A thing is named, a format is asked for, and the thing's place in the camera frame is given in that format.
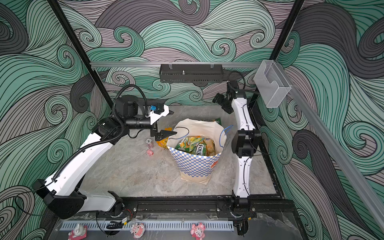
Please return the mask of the yellow orange gummy snack bag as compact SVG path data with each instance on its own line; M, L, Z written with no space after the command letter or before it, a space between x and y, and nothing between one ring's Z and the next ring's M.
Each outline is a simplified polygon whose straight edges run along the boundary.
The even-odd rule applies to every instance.
M172 131L172 128L165 128L165 131ZM159 147L164 148L166 150L168 149L167 142L168 142L168 138L162 139L160 141L156 141Z

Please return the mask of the green Spring Tea candy bag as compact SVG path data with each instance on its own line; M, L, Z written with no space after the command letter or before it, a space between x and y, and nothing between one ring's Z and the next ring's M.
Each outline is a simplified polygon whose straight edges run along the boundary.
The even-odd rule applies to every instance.
M222 120L221 118L217 118L214 120L216 123L218 123L220 126L222 126Z

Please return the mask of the checkered paper bag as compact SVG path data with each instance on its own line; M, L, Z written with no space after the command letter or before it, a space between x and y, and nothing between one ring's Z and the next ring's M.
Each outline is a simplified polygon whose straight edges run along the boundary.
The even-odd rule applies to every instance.
M167 148L180 170L182 180L208 184L232 127L224 128L216 121L192 119L177 123L174 128L177 134L168 138Z

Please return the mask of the green Fox's candy bag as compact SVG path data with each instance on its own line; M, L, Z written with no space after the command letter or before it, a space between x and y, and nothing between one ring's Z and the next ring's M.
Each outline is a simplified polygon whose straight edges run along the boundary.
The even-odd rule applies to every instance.
M179 151L186 152L191 155L206 156L206 145L204 138L201 136L185 137L175 147Z

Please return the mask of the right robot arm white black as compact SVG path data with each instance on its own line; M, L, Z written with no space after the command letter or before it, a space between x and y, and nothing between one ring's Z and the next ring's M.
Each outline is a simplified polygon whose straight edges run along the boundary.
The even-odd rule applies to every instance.
M235 114L237 132L231 143L237 157L236 178L230 198L230 212L236 218L244 217L251 207L250 173L253 157L261 133L256 129L249 113L246 89L240 89L237 81L227 81L225 95L217 94L213 103L219 104L228 114Z

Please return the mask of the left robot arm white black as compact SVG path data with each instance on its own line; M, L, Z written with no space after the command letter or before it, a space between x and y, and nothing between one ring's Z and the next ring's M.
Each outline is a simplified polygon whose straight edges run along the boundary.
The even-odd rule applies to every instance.
M97 124L79 153L45 180L36 180L33 189L48 209L63 220L81 212L121 216L125 208L121 197L113 191L103 195L87 193L80 189L82 180L97 160L131 130L149 130L157 141L175 135L173 131L158 131L157 125L160 118L172 114L167 105L141 106L136 96L116 98L112 114Z

